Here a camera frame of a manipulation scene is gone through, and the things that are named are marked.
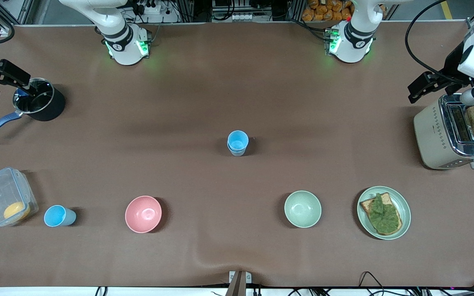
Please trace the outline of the light blue plastic cup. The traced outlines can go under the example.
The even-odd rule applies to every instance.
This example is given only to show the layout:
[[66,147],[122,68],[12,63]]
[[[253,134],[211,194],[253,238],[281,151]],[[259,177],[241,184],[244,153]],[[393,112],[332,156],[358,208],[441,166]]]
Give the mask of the light blue plastic cup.
[[232,131],[227,138],[227,146],[230,150],[245,150],[249,144],[248,135],[241,130]]
[[240,157],[244,155],[247,147],[248,147],[248,141],[240,141],[240,140],[235,140],[235,141],[227,141],[227,147],[230,151],[230,153],[234,157]]
[[44,223],[48,227],[63,227],[72,225],[77,219],[77,214],[64,206],[54,205],[44,214]]

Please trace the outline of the toast slice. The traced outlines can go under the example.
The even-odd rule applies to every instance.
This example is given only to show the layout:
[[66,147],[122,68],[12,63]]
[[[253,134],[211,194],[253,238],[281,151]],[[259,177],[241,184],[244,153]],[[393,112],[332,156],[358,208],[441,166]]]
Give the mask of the toast slice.
[[[385,192],[385,193],[382,193],[381,195],[383,196],[384,204],[390,204],[390,203],[393,204],[393,201],[392,201],[392,199],[391,199],[389,193]],[[361,202],[361,206],[362,206],[364,212],[367,214],[368,220],[369,220],[369,212],[371,211],[372,202],[373,202],[373,200],[374,200],[375,197],[373,197],[372,199],[369,199],[369,200],[366,200],[366,201]],[[398,211],[397,211],[397,215],[398,215],[398,217],[400,218],[400,228],[399,228],[399,230],[400,230],[401,227],[402,227],[402,219],[401,219],[400,214],[399,214]]]

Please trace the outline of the white power strip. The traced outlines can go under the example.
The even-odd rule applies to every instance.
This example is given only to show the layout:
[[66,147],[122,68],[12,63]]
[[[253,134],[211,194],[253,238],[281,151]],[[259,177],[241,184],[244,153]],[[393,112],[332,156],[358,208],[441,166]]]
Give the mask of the white power strip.
[[134,23],[179,23],[182,17],[173,0],[130,0]]

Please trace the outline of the pale green plate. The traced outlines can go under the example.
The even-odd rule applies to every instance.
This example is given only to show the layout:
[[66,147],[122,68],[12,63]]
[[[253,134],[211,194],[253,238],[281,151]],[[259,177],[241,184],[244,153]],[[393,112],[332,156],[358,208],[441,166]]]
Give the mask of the pale green plate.
[[[370,224],[370,221],[367,218],[367,214],[364,212],[361,202],[372,199],[375,197],[376,193],[389,193],[390,197],[393,201],[394,206],[397,208],[397,211],[400,214],[401,220],[402,220],[402,227],[397,233],[389,235],[389,236],[384,236],[377,234],[376,230],[374,227]],[[401,236],[404,236],[404,234],[409,230],[410,223],[411,223],[411,211],[410,207],[405,200],[405,198],[396,190],[390,188],[390,187],[384,187],[384,186],[375,186],[375,187],[369,187],[363,193],[361,193],[358,202],[357,202],[357,215],[358,219],[363,226],[363,228],[372,236],[375,238],[381,239],[381,240],[395,240],[397,238],[400,238]]]

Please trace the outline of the beige steel toaster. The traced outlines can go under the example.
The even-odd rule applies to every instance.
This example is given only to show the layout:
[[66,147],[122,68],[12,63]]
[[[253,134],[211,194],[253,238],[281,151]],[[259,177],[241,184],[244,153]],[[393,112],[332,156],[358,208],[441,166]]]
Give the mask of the beige steel toaster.
[[421,159],[433,170],[469,165],[474,170],[474,134],[460,94],[443,95],[414,117]]

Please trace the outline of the bag of orange snacks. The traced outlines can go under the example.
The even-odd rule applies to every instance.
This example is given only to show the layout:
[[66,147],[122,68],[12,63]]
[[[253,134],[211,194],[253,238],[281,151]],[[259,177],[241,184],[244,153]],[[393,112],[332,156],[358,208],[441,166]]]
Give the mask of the bag of orange snacks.
[[349,21],[354,15],[358,0],[307,0],[301,13],[301,20],[311,21]]

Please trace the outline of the metal table clamp bracket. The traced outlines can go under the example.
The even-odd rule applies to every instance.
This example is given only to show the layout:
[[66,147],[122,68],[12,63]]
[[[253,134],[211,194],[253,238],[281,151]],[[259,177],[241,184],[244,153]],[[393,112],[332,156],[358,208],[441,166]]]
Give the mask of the metal table clamp bracket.
[[251,273],[247,271],[235,271],[231,276],[229,288],[225,296],[246,296],[247,284],[251,283]]

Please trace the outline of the pink bowl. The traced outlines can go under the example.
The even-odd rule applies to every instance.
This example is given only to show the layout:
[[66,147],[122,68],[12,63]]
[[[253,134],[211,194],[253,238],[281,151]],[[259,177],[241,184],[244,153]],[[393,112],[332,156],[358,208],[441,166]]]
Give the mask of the pink bowl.
[[162,214],[158,200],[151,196],[139,196],[128,204],[125,222],[131,231],[146,234],[159,225]]

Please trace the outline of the yellow orange round food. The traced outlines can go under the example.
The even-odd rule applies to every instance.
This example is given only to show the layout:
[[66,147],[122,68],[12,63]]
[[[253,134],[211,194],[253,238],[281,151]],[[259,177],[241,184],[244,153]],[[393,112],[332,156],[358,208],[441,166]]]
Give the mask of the yellow orange round food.
[[30,213],[30,206],[27,203],[15,202],[9,206],[4,211],[4,219],[17,219],[17,221],[25,218]]

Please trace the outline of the green lettuce leaf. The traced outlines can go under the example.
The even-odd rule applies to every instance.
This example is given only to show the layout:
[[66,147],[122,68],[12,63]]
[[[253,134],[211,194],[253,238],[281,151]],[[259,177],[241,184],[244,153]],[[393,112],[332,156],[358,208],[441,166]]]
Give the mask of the green lettuce leaf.
[[383,196],[376,193],[369,212],[369,220],[379,234],[392,234],[400,228],[400,218],[392,203],[384,203]]

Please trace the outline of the pale green bowl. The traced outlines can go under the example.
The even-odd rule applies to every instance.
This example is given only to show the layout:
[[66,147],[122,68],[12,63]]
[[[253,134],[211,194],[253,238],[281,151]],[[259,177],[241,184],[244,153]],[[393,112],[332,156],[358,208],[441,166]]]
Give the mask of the pale green bowl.
[[322,216],[318,197],[305,190],[290,193],[284,202],[283,210],[287,220],[299,228],[313,227]]

